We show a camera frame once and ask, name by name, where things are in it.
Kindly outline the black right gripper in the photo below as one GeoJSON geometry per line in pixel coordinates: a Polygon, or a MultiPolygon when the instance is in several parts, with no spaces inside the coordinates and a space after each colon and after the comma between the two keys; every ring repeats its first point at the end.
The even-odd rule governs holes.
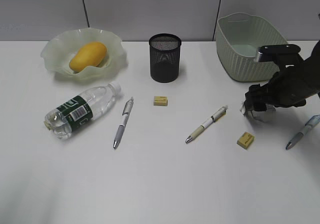
{"type": "Polygon", "coordinates": [[[320,60],[308,58],[289,66],[268,84],[251,85],[245,93],[245,107],[255,112],[271,113],[275,107],[300,107],[306,99],[320,92],[320,60]]]}

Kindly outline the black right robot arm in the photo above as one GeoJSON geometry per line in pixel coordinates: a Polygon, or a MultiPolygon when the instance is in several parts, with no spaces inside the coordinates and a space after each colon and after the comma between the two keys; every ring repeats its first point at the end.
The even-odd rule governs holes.
{"type": "Polygon", "coordinates": [[[320,43],[310,56],[303,59],[295,44],[263,45],[258,47],[257,63],[273,62],[279,67],[268,83],[254,84],[245,93],[244,113],[266,112],[275,108],[303,107],[306,99],[320,94],[320,43]]]}

